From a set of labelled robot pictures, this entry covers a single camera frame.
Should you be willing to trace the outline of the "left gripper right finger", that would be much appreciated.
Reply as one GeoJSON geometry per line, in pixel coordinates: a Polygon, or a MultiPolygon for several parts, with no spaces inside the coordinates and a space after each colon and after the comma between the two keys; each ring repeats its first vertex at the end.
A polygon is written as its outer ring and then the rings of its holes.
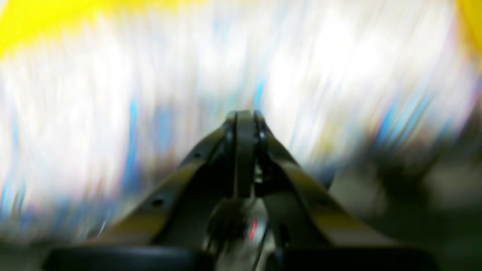
{"type": "Polygon", "coordinates": [[[278,248],[395,247],[351,216],[274,137],[262,114],[241,112],[241,165],[254,166],[254,192],[267,210],[278,248]]]}

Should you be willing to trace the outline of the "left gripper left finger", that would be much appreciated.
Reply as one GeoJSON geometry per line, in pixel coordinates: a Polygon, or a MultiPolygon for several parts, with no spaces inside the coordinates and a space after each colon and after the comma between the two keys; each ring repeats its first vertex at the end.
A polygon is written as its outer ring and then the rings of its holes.
{"type": "Polygon", "coordinates": [[[236,196],[236,133],[240,112],[188,153],[180,167],[165,179],[134,211],[90,242],[95,247],[162,243],[162,235],[178,216],[209,216],[224,196],[236,196]]]}

